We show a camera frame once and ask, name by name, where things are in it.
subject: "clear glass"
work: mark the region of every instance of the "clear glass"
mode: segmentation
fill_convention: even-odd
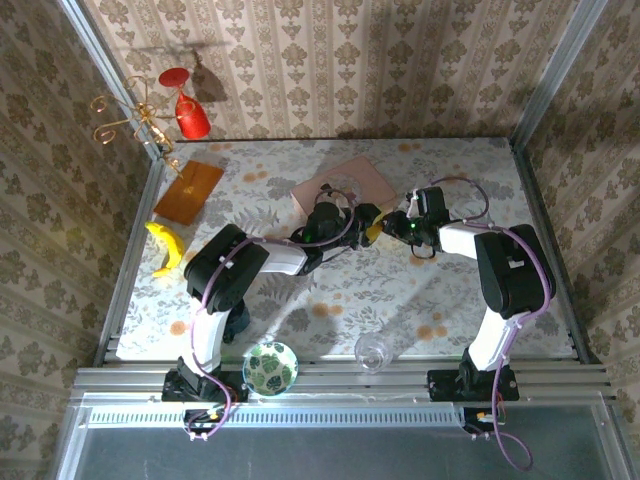
[[[362,335],[355,346],[356,362],[367,373],[378,373],[391,363],[393,345],[381,333]]]

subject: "patterned wallpaper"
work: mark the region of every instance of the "patterned wallpaper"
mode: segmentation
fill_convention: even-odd
[[[640,2],[609,2],[528,147],[578,318],[640,448]]]
[[[246,139],[506,136],[577,0],[85,3],[125,74],[189,68],[211,138]]]
[[[146,180],[126,132],[91,138],[104,91],[55,1],[0,1],[0,478],[44,476]]]

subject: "metal bar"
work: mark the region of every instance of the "metal bar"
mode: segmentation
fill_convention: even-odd
[[[146,406],[93,407],[89,428],[182,428],[183,414],[184,406],[181,404],[154,405],[151,409]],[[450,403],[412,408],[305,406],[283,409],[273,406],[239,405],[234,408],[225,428],[460,428],[463,421],[462,407],[455,407]]]
[[[56,443],[56,451],[49,469],[51,477],[58,479],[75,478],[84,442],[87,436],[87,422],[91,409],[67,407],[63,428]]]
[[[124,75],[116,66],[117,63],[113,60],[109,50],[105,47],[104,41],[97,33],[99,30],[91,19],[91,15],[87,13],[83,2],[81,0],[60,0],[60,4],[67,14],[67,17],[69,17],[69,21],[76,29],[89,55],[91,55],[93,62],[98,67],[113,96],[125,104],[135,105],[136,102],[131,92],[124,88],[122,84]],[[121,108],[124,114],[129,117],[130,112],[123,106],[121,106]],[[132,119],[130,123],[134,131],[140,127],[140,124],[136,120]],[[143,125],[141,129],[139,137],[146,142],[144,148],[151,158],[152,163],[161,162],[162,155],[160,149],[153,141],[153,136],[149,134],[149,130],[145,125]]]
[[[576,7],[511,135],[514,145],[526,145],[533,135],[606,5],[607,0],[582,0]]]
[[[133,285],[136,279],[136,272],[140,265],[142,250],[147,236],[144,222],[151,216],[158,189],[162,183],[163,172],[164,162],[151,164],[147,183],[142,192],[140,206],[138,207],[138,212],[136,213],[136,218],[131,228],[131,236],[129,237],[124,259],[122,260],[118,280],[113,290],[107,317],[102,328],[102,334],[100,335],[100,343],[98,344],[98,350],[96,351],[96,356],[93,361],[94,367],[100,367],[104,363],[107,350],[113,348],[113,344],[111,343],[112,335],[119,334],[122,324],[124,323],[129,299],[131,298],[131,292],[133,291]]]
[[[346,369],[345,363],[338,363]],[[412,405],[429,403],[427,370],[451,369],[456,362],[397,362],[394,370],[377,375],[327,371],[334,362],[301,364],[291,390],[274,398],[250,396],[250,404],[271,406],[324,405]],[[164,376],[170,364],[119,365],[80,369],[72,404],[153,405],[161,397]],[[576,362],[514,362],[522,404],[589,403],[602,396],[613,398],[605,370]]]
[[[533,223],[540,232],[540,242],[547,253],[547,260],[549,261],[551,270],[559,280],[556,282],[556,298],[558,298],[562,311],[565,314],[565,320],[571,332],[571,338],[573,339],[573,345],[578,354],[578,360],[580,360],[581,363],[597,362],[595,356],[589,352],[585,341],[585,339],[588,338],[586,327],[578,322],[576,318],[571,292],[567,287],[571,285],[569,273],[562,260],[560,247],[558,247],[555,234],[553,233],[551,219],[542,201],[542,193],[535,179],[535,174],[533,173],[533,168],[527,157],[526,150],[523,146],[514,146],[513,155],[518,174],[520,175],[522,188],[529,202],[529,210],[533,216]]]
[[[613,472],[613,478],[616,480],[638,478],[634,455],[629,450],[629,444],[625,441],[624,427],[621,426],[626,424],[626,421],[618,414],[619,407],[602,402],[592,406],[591,409],[602,450],[609,469]]]

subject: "yellow banana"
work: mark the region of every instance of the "yellow banana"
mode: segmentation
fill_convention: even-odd
[[[184,242],[176,232],[169,227],[155,222],[146,222],[144,226],[147,227],[151,235],[158,240],[162,240],[169,249],[169,261],[167,264],[163,268],[153,272],[154,277],[164,277],[171,269],[180,264],[180,260],[182,260],[182,256],[184,255]]]

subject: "green leaf bowl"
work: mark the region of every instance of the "green leaf bowl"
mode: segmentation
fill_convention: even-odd
[[[286,392],[295,383],[298,359],[284,343],[261,343],[244,359],[242,375],[249,390],[273,397]]]

